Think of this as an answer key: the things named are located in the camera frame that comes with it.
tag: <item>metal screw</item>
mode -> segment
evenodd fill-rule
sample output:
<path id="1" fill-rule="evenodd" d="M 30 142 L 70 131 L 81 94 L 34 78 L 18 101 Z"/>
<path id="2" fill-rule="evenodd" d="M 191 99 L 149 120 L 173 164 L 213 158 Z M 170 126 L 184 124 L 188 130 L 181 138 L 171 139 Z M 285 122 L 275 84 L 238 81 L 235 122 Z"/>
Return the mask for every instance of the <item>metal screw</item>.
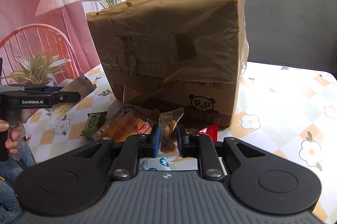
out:
<path id="1" fill-rule="evenodd" d="M 220 177 L 222 172 L 218 169 L 209 169 L 206 171 L 206 175 L 209 177 Z"/>
<path id="2" fill-rule="evenodd" d="M 114 176 L 117 176 L 117 177 L 127 177 L 129 175 L 130 175 L 130 172 L 125 169 L 117 169 L 114 171 Z"/>

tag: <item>green snack packet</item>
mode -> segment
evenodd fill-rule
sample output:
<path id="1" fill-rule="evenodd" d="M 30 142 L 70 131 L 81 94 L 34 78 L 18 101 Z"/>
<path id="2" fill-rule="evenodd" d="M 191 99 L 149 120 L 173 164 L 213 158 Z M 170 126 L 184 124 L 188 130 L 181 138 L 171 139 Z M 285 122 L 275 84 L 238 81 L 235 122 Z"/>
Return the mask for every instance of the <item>green snack packet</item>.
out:
<path id="1" fill-rule="evenodd" d="M 87 123 L 84 126 L 81 136 L 92 138 L 92 135 L 105 123 L 106 116 L 106 111 L 101 113 L 89 113 Z"/>

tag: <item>white flower pattern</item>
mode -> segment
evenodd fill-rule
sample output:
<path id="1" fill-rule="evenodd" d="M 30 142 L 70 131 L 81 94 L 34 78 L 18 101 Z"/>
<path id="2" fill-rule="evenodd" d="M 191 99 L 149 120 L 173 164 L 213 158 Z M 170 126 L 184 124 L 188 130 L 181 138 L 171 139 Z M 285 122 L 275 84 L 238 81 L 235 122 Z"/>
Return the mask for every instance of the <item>white flower pattern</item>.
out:
<path id="1" fill-rule="evenodd" d="M 316 74 L 320 77 L 327 77 L 329 75 L 329 73 L 323 71 L 316 71 Z"/>
<path id="2" fill-rule="evenodd" d="M 65 131 L 67 131 L 70 128 L 70 120 L 61 120 L 58 122 L 56 128 L 54 129 L 54 132 L 58 135 L 64 134 Z"/>
<path id="3" fill-rule="evenodd" d="M 306 161 L 310 167 L 316 166 L 318 162 L 323 160 L 323 152 L 321 146 L 316 141 L 305 140 L 301 144 L 299 156 L 302 160 Z"/>
<path id="4" fill-rule="evenodd" d="M 241 121 L 241 126 L 245 129 L 259 129 L 261 126 L 257 115 L 243 115 Z"/>
<path id="5" fill-rule="evenodd" d="M 336 111 L 334 110 L 334 108 L 325 106 L 324 110 L 325 110 L 325 114 L 328 117 L 332 117 L 333 119 L 335 119 L 337 117 L 337 114 L 336 114 Z"/>

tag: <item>tablecloth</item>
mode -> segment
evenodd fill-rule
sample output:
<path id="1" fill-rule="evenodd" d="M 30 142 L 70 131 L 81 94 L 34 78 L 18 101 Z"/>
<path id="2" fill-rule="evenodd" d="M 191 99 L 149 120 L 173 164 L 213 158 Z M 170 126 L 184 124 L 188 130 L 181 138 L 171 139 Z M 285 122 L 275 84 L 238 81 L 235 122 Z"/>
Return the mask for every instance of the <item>tablecloth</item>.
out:
<path id="1" fill-rule="evenodd" d="M 110 108 L 115 97 L 99 65 L 86 73 L 97 89 L 62 119 L 50 122 L 38 110 L 25 125 L 37 162 L 85 145 L 81 137 L 87 114 Z M 336 144 L 337 81 L 313 70 L 259 63 L 247 64 L 241 77 L 232 125 L 218 133 L 241 140 L 311 169 L 320 178 L 322 194 L 314 214 L 325 223 L 337 220 Z M 194 159 L 178 158 L 173 170 L 193 169 Z"/>

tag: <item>cardboard box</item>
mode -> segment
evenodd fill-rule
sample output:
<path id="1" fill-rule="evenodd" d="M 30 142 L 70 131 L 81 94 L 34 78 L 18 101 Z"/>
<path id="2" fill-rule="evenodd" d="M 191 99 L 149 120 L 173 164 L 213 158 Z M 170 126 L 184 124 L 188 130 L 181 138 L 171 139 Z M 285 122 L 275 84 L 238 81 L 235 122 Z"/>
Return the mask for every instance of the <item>cardboard box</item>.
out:
<path id="1" fill-rule="evenodd" d="M 116 98 L 230 125 L 248 56 L 245 0 L 132 0 L 88 13 Z"/>

